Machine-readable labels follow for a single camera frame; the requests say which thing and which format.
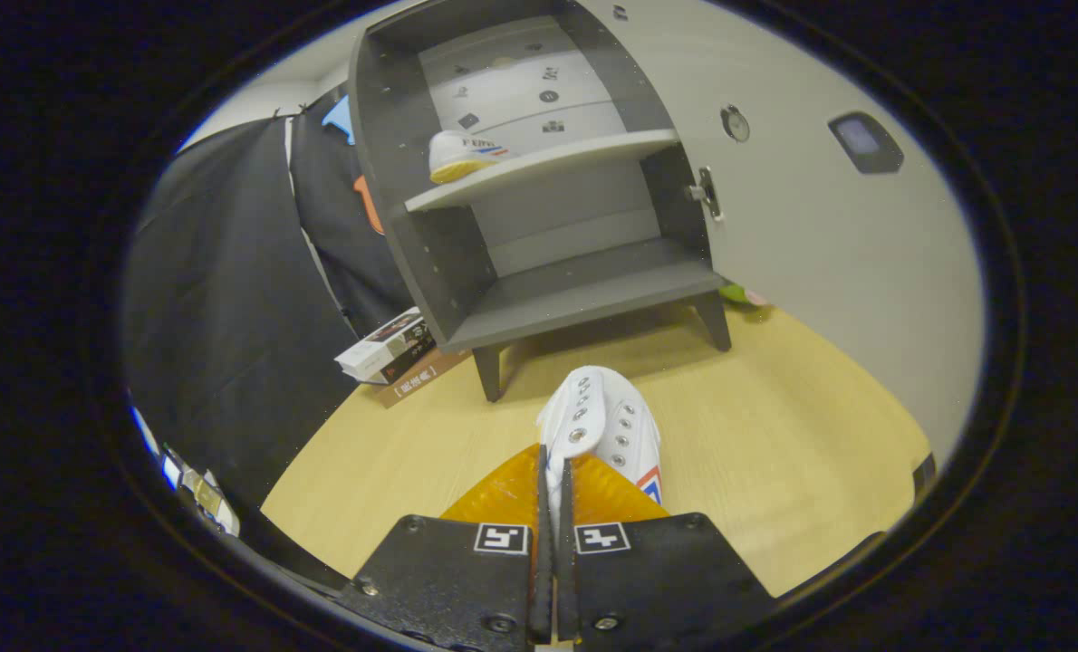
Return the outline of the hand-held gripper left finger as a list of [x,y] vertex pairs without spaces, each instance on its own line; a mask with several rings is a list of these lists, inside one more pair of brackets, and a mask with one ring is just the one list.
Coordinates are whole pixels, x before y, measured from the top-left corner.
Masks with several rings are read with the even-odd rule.
[[438,648],[534,648],[553,635],[544,446],[507,459],[441,517],[407,514],[344,591],[377,626]]

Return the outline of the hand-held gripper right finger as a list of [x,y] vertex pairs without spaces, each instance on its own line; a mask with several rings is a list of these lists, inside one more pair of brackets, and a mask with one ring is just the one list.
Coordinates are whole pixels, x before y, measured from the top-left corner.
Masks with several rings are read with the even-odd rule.
[[757,627],[775,598],[702,513],[577,524],[563,463],[557,639],[577,647],[713,647]]

